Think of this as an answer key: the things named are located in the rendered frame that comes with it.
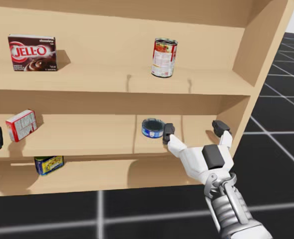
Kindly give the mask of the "red and white carton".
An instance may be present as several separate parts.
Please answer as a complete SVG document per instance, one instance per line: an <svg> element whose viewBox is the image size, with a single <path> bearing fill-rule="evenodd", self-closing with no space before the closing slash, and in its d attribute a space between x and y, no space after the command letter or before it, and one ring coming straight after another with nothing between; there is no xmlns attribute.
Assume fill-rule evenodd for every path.
<svg viewBox="0 0 294 239"><path fill-rule="evenodd" d="M35 111L24 110L5 121L10 139L19 142L37 130Z"/></svg>

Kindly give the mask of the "blue flat can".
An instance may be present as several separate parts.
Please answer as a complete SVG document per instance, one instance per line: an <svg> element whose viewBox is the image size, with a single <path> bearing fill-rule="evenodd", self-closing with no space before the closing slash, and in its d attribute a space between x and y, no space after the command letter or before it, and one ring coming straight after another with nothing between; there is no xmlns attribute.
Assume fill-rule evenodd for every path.
<svg viewBox="0 0 294 239"><path fill-rule="evenodd" d="M163 136L165 123L159 119L148 118L142 122L142 133L149 138L160 138Z"/></svg>

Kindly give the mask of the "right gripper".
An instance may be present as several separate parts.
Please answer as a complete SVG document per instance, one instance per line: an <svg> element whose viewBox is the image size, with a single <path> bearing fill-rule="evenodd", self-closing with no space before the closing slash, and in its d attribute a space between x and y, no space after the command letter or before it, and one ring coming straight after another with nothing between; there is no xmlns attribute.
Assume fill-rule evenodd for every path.
<svg viewBox="0 0 294 239"><path fill-rule="evenodd" d="M212 122L214 133L219 137L219 145L211 144L203 147L187 146L174 135L173 123L166 123L163 128L162 142L175 157L179 158L184 166L186 174L205 185L211 174L217 176L217 180L229 179L229 171L234 161L229 152L233 137L230 127L221 120Z"/></svg>

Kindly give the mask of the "brown and white carton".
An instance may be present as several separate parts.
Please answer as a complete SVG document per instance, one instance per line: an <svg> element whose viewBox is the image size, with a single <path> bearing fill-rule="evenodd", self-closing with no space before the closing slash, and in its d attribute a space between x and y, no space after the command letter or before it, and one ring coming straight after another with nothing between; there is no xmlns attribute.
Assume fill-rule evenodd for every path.
<svg viewBox="0 0 294 239"><path fill-rule="evenodd" d="M55 37L10 34L8 43L15 71L58 70Z"/></svg>

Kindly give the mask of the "red and white can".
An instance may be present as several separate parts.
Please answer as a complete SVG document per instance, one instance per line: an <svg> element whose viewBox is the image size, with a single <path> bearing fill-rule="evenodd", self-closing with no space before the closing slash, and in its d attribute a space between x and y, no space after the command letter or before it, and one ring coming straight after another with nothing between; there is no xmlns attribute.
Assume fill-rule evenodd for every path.
<svg viewBox="0 0 294 239"><path fill-rule="evenodd" d="M173 75L178 42L169 38L154 41L151 73L160 78Z"/></svg>

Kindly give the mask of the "pale wooden shelf unit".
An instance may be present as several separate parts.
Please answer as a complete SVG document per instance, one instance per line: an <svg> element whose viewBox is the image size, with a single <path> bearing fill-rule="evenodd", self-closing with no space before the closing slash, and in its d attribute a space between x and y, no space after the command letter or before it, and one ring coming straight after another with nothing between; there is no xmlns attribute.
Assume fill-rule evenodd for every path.
<svg viewBox="0 0 294 239"><path fill-rule="evenodd" d="M0 196L190 185L144 119L188 146L241 140L294 0L0 0ZM10 34L56 39L57 71L13 69ZM173 75L151 73L154 41L178 42ZM35 111L19 142L5 121ZM34 157L64 156L41 176Z"/></svg>

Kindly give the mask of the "green and blue rectangular can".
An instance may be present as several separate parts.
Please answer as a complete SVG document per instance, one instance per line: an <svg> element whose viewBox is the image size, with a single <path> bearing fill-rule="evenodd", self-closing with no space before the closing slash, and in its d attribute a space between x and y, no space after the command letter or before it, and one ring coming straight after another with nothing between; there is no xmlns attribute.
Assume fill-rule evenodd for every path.
<svg viewBox="0 0 294 239"><path fill-rule="evenodd" d="M36 172L47 175L64 165L64 156L36 156L34 157Z"/></svg>

